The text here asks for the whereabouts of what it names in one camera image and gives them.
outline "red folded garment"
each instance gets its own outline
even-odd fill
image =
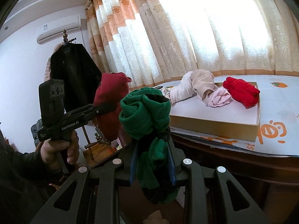
[[[115,111],[97,117],[98,128],[109,141],[116,140],[118,137],[121,128],[118,119],[121,112],[119,102],[129,93],[128,82],[131,81],[131,78],[123,72],[103,73],[101,84],[95,93],[94,106],[99,106],[103,102],[117,103]]]
[[[246,108],[258,103],[260,91],[243,79],[227,77],[223,82],[223,87],[228,90],[233,99],[244,104]]]

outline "baby clothing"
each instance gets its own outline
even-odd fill
[[[215,92],[206,96],[203,102],[209,107],[222,107],[231,102],[231,95],[224,87],[219,87]]]
[[[214,83],[214,75],[207,70],[195,70],[191,74],[191,80],[193,90],[197,93],[201,101],[204,101],[207,95],[218,88]]]
[[[182,101],[193,96],[194,90],[191,81],[192,73],[192,71],[186,73],[177,87],[166,89],[169,90],[170,93],[166,94],[165,97],[170,99],[171,104],[174,104],[176,102]]]
[[[228,90],[233,99],[242,103],[246,108],[258,103],[260,91],[243,79],[227,77],[223,82],[223,87]]]

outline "coat rack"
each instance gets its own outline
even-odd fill
[[[66,30],[63,31],[63,42],[64,42],[64,45],[67,45],[68,43],[71,43],[71,42],[73,42],[76,39],[77,38],[68,40],[68,34],[66,33]]]

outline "air conditioner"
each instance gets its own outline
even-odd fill
[[[81,28],[80,15],[71,15],[48,22],[36,30],[36,41],[38,44],[63,35],[63,31],[71,32]]]

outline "light pink clothing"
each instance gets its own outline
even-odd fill
[[[203,102],[209,107],[222,107],[231,102],[231,95],[224,87],[219,87],[215,92],[209,94]]]

